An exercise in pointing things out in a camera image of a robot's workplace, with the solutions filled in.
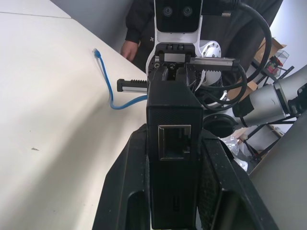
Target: white wall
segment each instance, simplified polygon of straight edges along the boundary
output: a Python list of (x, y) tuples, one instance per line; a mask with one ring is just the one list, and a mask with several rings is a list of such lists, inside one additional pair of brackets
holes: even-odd
[(294, 73), (307, 65), (307, 0), (283, 0), (271, 31), (281, 44), (288, 45), (285, 69), (294, 66)]
[(52, 0), (116, 51), (125, 39), (125, 17), (132, 0)]

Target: camera lens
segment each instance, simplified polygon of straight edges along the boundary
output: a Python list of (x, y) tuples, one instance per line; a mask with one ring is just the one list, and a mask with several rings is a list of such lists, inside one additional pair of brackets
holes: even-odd
[(166, 6), (164, 9), (163, 9), (163, 14), (164, 16), (166, 17), (170, 17), (173, 13), (173, 10), (172, 8), (170, 8), (169, 6)]
[(193, 13), (193, 10), (190, 6), (187, 6), (183, 9), (183, 15), (186, 17), (190, 17)]

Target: hand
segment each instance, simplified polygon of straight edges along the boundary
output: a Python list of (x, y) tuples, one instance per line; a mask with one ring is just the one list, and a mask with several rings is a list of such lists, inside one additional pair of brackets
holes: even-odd
[(138, 51), (139, 44), (131, 41), (125, 41), (120, 54), (129, 61), (133, 61)]

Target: cardboard box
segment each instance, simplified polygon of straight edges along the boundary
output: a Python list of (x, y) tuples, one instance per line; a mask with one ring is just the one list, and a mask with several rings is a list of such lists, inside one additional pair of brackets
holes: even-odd
[(244, 135), (245, 132), (248, 131), (248, 129), (249, 129), (249, 128), (241, 128), (241, 129), (238, 129), (238, 130), (236, 130), (236, 131), (232, 134), (232, 136), (234, 137), (234, 139), (239, 139), (239, 140), (241, 140), (242, 135)]
[[(248, 87), (245, 91), (245, 94), (243, 95), (243, 97), (241, 98), (241, 101), (246, 98), (251, 92), (255, 91), (258, 88), (258, 85), (254, 82), (251, 81), (250, 83), (248, 83)], [(240, 88), (236, 88), (233, 90), (229, 90), (227, 92), (227, 96), (230, 100), (234, 99), (235, 97), (237, 97), (239, 95), (241, 91), (241, 87)]]
[[(278, 41), (276, 41), (275, 38), (272, 38), (272, 48), (271, 48), (271, 52), (270, 52), (270, 57), (273, 57), (279, 50), (285, 48), (287, 45), (281, 45)], [(255, 55), (255, 59), (260, 63), (263, 55), (264, 55), (264, 51), (265, 51), (265, 39), (263, 39), (256, 55)]]

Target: table surface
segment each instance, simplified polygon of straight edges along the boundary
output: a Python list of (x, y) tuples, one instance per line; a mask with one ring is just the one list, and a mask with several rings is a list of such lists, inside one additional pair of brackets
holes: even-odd
[(113, 89), (146, 76), (73, 19), (0, 13), (0, 27), (0, 229), (90, 230), (109, 168), (146, 122), (146, 102), (109, 107), (93, 48)]
[(0, 12), (71, 18), (49, 0), (0, 0)]

